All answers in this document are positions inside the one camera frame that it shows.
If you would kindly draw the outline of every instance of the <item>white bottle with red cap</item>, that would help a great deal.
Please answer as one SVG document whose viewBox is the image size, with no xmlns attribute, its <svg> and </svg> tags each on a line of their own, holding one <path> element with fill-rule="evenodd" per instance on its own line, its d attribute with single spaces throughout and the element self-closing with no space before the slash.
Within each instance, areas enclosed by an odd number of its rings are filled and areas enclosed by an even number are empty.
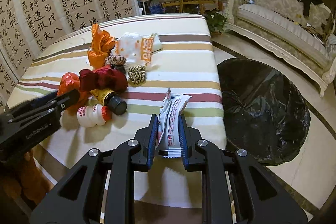
<svg viewBox="0 0 336 224">
<path fill-rule="evenodd" d="M 100 104 L 93 106 L 83 106 L 77 111 L 77 119 L 82 127 L 102 126 L 106 121 L 111 120 L 112 115 L 107 106 Z"/>
</svg>

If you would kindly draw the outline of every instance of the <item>black garbage bag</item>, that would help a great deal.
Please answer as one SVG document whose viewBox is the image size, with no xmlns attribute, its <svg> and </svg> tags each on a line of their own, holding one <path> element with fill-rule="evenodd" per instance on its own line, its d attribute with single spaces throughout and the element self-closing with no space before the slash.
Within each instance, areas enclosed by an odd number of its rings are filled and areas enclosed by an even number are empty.
<svg viewBox="0 0 336 224">
<path fill-rule="evenodd" d="M 250 59 L 218 66 L 229 144 L 259 162 L 279 165 L 299 153 L 310 125 L 304 98 L 278 70 Z"/>
</svg>

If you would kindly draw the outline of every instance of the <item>sofa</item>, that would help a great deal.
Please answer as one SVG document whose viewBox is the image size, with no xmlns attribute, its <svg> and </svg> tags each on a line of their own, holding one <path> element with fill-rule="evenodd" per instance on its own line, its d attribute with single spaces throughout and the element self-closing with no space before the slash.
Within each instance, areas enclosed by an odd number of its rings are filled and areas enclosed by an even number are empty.
<svg viewBox="0 0 336 224">
<path fill-rule="evenodd" d="M 301 26 L 310 24 L 323 33 L 330 9 L 310 4 L 309 17 L 303 15 L 298 0 L 226 0 L 224 30 L 232 30 L 254 40 L 263 48 L 302 70 L 320 86 L 320 96 L 336 74 L 336 46 L 323 43 Z M 325 34 L 328 38 L 335 24 Z"/>
</svg>

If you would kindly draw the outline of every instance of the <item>calligraphy scroll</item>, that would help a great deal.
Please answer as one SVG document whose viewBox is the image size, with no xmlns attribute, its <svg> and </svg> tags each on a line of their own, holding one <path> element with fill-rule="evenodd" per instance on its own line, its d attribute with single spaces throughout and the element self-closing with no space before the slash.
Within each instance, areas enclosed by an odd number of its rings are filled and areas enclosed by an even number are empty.
<svg viewBox="0 0 336 224">
<path fill-rule="evenodd" d="M 34 59 L 61 36 L 137 14 L 137 0 L 0 0 L 0 112 Z"/>
</svg>

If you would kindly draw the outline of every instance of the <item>red velvet bow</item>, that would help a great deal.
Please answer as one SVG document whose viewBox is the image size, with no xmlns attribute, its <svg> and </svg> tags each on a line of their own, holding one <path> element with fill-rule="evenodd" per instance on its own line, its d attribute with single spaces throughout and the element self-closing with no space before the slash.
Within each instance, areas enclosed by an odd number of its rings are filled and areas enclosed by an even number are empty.
<svg viewBox="0 0 336 224">
<path fill-rule="evenodd" d="M 79 72 L 79 90 L 90 91 L 94 89 L 110 88 L 115 92 L 121 93 L 127 89 L 126 76 L 110 66 L 105 66 L 94 71 L 83 69 Z"/>
</svg>

